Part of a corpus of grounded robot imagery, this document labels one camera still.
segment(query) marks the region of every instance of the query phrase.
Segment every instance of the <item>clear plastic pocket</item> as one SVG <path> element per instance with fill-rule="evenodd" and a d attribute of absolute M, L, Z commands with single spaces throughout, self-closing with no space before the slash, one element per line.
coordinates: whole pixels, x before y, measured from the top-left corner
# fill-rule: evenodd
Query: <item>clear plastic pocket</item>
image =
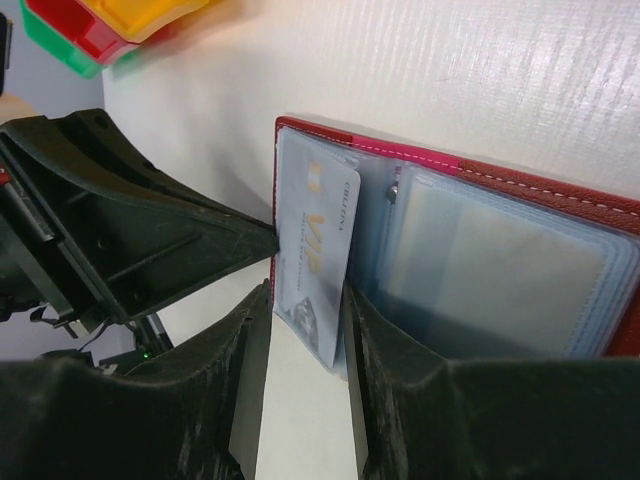
<path fill-rule="evenodd" d="M 373 301 L 434 351 L 592 357 L 637 284 L 636 239 L 404 170 Z"/>

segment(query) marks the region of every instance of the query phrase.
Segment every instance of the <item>card holder wallet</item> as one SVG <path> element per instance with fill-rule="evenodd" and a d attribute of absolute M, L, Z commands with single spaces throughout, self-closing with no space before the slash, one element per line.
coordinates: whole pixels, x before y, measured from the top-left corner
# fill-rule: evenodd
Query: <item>card holder wallet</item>
<path fill-rule="evenodd" d="M 277 120 L 276 136 L 276 226 L 291 188 L 280 175 L 297 161 L 281 155 L 289 142 L 357 172 L 346 276 L 428 348 L 448 358 L 640 354 L 640 202 L 292 117 Z M 323 362 L 332 371 L 339 338 L 333 364 Z"/>

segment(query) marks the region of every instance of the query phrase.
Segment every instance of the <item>pink leather strip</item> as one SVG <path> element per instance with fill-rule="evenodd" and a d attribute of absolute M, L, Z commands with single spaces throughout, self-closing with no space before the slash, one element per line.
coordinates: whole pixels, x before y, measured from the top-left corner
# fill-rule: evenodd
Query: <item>pink leather strip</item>
<path fill-rule="evenodd" d="M 398 158 L 418 163 L 423 167 L 456 176 L 460 172 L 461 158 L 446 153 L 434 152 L 426 148 L 402 145 L 399 143 L 376 140 L 354 135 L 352 146 L 369 153 L 388 158 Z"/>

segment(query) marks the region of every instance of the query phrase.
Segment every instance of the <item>green container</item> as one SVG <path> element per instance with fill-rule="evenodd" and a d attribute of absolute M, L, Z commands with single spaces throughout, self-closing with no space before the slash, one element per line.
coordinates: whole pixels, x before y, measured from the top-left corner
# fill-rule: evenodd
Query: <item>green container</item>
<path fill-rule="evenodd" d="M 93 78 L 102 71 L 102 65 L 78 50 L 71 42 L 29 10 L 25 0 L 20 0 L 20 6 L 24 29 L 31 40 L 81 77 Z"/>

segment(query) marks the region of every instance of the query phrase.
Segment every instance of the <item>red container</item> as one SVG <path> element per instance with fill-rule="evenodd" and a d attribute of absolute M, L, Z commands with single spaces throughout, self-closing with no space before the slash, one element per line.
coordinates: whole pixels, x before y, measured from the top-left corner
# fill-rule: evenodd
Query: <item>red container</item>
<path fill-rule="evenodd" d="M 78 0 L 26 0 L 27 7 L 67 40 L 102 65 L 137 45 L 129 43 Z"/>

